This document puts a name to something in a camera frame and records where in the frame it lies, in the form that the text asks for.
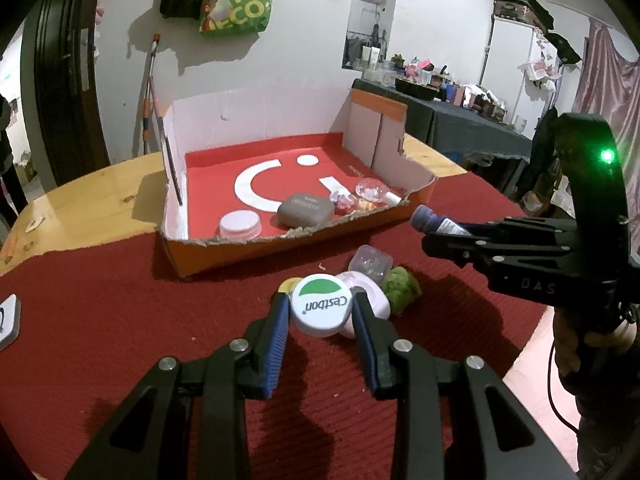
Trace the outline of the dark blue bottle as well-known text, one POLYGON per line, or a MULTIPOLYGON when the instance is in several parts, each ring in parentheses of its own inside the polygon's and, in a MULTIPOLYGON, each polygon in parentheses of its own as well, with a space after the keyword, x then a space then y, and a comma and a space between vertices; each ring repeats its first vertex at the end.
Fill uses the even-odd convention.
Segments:
POLYGON ((471 233, 448 217, 439 216, 425 205, 417 206, 410 217, 410 226, 423 234, 470 236, 471 233))

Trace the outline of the green fuzzy ball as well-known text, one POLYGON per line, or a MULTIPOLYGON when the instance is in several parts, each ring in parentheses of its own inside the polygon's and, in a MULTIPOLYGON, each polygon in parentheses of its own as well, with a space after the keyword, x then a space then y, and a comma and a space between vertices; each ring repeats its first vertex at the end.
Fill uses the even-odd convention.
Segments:
POLYGON ((381 289, 390 303, 393 315, 402 315, 410 304, 422 296, 422 289, 416 278, 403 266, 395 266, 381 283, 381 289))

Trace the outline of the pink My Melody compact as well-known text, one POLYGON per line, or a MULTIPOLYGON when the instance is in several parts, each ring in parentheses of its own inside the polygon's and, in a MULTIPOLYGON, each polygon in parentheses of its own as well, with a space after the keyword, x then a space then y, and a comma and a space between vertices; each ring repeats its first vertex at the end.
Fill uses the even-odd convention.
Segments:
MULTIPOLYGON (((367 294, 369 304, 374 315, 377 318, 387 320, 390 317, 390 302, 385 296, 382 288, 361 272, 345 271, 337 274, 336 278, 343 283, 344 289, 352 289, 360 287, 367 294)), ((338 317, 340 324, 334 328, 334 333, 341 334, 344 337, 354 339, 355 330, 352 326, 352 296, 347 294, 347 304, 345 307, 338 308, 338 317)))

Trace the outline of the small pink toy figure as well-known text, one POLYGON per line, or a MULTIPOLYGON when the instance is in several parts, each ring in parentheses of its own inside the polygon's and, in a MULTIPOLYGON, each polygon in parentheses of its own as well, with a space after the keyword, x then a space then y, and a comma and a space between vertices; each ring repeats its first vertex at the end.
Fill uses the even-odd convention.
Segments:
POLYGON ((358 200, 350 193, 335 191, 331 194, 331 202, 334 203, 335 213, 347 216, 357 209, 358 200))

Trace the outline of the white green Cestbon cap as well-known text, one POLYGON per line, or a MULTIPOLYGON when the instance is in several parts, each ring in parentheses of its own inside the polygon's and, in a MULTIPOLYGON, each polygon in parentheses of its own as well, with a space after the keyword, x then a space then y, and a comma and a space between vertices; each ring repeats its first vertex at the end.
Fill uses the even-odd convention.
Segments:
POLYGON ((348 321, 352 298, 352 291, 339 278, 330 274, 311 274, 302 278, 291 292, 292 318, 308 336, 333 336, 348 321))

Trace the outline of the grey eye shadow case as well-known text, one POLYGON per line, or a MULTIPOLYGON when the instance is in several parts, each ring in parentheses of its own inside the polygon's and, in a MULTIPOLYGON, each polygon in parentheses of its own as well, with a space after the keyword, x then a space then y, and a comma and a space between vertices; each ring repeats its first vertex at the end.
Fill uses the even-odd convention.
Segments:
POLYGON ((295 193, 281 203, 277 218, 289 228, 315 228, 329 222, 334 212, 334 203, 327 198, 295 193))

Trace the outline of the pink curtain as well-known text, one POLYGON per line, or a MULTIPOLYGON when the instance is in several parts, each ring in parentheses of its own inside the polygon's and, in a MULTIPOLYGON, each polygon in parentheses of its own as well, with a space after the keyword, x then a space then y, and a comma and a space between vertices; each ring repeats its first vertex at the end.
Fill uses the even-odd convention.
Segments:
POLYGON ((608 26, 592 18, 572 111, 599 115, 612 129, 623 169, 634 249, 639 248, 639 77, 639 61, 626 60, 614 47, 608 26))

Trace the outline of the dark cloth side table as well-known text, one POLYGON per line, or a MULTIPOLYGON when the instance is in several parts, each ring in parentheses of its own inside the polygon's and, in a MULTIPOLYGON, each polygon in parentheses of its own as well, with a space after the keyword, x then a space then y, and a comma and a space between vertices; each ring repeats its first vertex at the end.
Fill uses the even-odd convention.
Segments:
POLYGON ((416 99, 361 78, 354 80, 352 88, 406 104, 406 133, 439 153, 477 154, 529 162, 531 140, 472 110, 447 102, 416 99))

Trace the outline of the clear round bottle white cap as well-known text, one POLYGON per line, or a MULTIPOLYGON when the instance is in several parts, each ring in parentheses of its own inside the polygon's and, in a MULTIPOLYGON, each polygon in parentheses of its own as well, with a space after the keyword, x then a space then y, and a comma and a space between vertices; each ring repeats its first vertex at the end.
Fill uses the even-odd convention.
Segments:
POLYGON ((397 206, 401 202, 399 195, 375 178, 360 180, 355 186, 355 193, 359 198, 379 205, 397 206))

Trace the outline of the white cabinet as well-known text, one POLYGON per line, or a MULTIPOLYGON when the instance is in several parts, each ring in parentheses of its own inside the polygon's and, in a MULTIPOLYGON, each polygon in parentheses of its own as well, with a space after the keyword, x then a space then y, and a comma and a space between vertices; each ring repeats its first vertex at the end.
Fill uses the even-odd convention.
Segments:
POLYGON ((512 122, 524 90, 520 66, 529 61, 538 32, 546 31, 532 0, 494 0, 480 86, 504 110, 505 124, 512 122))

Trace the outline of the red knitted table cloth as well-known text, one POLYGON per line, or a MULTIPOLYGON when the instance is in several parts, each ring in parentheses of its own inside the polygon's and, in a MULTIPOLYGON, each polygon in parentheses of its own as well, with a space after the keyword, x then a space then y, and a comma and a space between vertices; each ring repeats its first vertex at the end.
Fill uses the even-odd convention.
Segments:
MULTIPOLYGON (((327 240, 182 280, 156 235, 31 258, 1 280, 22 304, 1 355, 1 422, 26 464, 61 479, 138 380, 163 356, 204 358, 267 312, 287 278, 342 272, 369 244, 419 282, 397 333, 433 356, 481 356, 504 374, 544 309, 491 292, 471 268, 428 258, 406 224, 327 240)), ((356 344, 291 330, 280 382, 246 407, 256 479, 385 479, 396 408, 375 401, 356 344)))

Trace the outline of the white square device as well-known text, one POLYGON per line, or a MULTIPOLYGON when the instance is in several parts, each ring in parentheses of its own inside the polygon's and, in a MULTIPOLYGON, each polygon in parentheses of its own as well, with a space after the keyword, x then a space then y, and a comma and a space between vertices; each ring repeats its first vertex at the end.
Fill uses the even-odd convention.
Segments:
POLYGON ((0 304, 0 350, 17 340, 21 328, 21 301, 15 294, 0 304))

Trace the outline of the person in black clothes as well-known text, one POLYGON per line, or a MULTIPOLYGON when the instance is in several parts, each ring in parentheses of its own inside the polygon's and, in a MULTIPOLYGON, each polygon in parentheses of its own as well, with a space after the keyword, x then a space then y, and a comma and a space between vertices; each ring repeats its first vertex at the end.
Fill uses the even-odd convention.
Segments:
POLYGON ((4 192, 1 192, 1 218, 8 229, 12 229, 18 215, 27 207, 28 201, 14 167, 13 152, 6 129, 11 120, 11 107, 4 96, 1 97, 1 186, 6 188, 13 205, 10 205, 4 192))

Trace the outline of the green shopping bag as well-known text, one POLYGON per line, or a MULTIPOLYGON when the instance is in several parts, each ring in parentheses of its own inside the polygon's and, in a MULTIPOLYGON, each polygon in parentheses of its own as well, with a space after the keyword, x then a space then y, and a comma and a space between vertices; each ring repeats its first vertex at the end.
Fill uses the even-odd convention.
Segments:
POLYGON ((272 0, 202 0, 200 34, 205 37, 256 35, 270 21, 272 0))

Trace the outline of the dark wooden door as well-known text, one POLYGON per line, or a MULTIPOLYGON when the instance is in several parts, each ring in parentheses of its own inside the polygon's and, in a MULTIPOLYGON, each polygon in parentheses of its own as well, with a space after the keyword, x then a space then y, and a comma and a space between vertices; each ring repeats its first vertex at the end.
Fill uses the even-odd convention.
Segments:
POLYGON ((21 102, 47 192, 110 164, 96 95, 98 0, 36 0, 26 15, 21 102))

